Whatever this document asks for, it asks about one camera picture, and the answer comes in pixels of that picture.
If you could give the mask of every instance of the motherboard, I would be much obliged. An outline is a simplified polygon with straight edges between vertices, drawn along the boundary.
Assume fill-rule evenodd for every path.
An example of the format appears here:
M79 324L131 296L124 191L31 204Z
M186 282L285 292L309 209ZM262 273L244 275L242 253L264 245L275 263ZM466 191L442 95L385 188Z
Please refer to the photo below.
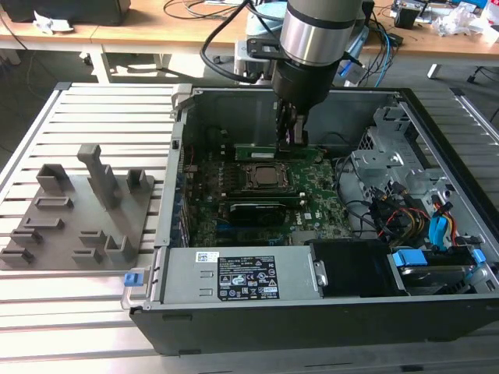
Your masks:
M186 168L189 246L303 245L351 237L326 151L235 145Z

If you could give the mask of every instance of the aluminum extrusion table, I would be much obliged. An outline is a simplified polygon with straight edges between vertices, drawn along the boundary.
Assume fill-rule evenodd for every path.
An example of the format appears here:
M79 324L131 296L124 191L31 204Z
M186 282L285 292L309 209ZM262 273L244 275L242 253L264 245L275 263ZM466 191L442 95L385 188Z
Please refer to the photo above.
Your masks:
M60 163L72 174L83 174L85 167L76 159L80 144L100 143L101 159L117 175L140 167L156 180L137 266L150 265L175 88L140 84L59 88L0 174L0 248L8 243L9 232L17 227L38 189L38 168ZM450 91L418 94L499 205L497 133L464 96ZM499 368L499 324L449 343L161 357L122 310L124 273L0 272L0 372L386 373L424 369L468 374L474 369L485 373ZM133 296L141 298L144 292L138 288Z

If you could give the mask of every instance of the green circuit board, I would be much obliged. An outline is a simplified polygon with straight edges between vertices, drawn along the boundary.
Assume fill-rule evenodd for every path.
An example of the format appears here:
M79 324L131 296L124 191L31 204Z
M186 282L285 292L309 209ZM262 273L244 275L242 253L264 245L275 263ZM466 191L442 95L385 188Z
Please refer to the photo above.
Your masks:
M191 199L193 229L190 246L302 245L315 238L352 236L345 208L339 203L334 190L333 168L324 151L303 148L296 158L266 156L273 152L271 147L237 146L232 161L208 157L207 161L199 164L199 178L194 184L199 187L200 193L194 193ZM244 166L255 162L259 165L266 162L284 165L289 184L305 192L306 204L287 209L282 225L234 228L224 215L225 203L220 198L219 186L221 173L230 163Z

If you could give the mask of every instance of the power supply label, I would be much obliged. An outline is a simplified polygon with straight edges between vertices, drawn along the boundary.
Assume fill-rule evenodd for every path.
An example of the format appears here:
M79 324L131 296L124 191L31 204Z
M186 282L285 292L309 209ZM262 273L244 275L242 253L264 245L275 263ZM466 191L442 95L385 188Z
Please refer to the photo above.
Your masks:
M278 299L274 257L218 257L218 298L223 302Z

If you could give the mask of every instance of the floor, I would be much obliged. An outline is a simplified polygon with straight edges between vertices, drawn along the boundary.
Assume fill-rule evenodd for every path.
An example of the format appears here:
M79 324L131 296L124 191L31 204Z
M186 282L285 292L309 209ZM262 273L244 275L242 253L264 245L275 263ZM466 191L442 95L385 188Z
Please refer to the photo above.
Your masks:
M78 53L39 51L34 55L32 51L20 51L19 56L22 60L20 65L0 67L0 169L43 107L44 97L48 97L58 81L97 82L95 76L92 76L92 67L85 65ZM361 59L368 58L369 56L362 56ZM179 80L190 83L203 80L204 85L228 83L206 68L197 55L165 57L165 62L175 74L156 71L152 55L112 54L108 59L117 83L177 83ZM224 68L232 70L230 58L224 60L228 60L224 63ZM438 79L434 80L426 77L430 66L431 60L421 63L396 58L380 86L461 88L488 118L499 107L499 70L497 74L485 72L490 78L479 74L476 82L471 84L466 82L466 78L473 72L473 66L445 66ZM495 125L499 126L499 115L495 118Z

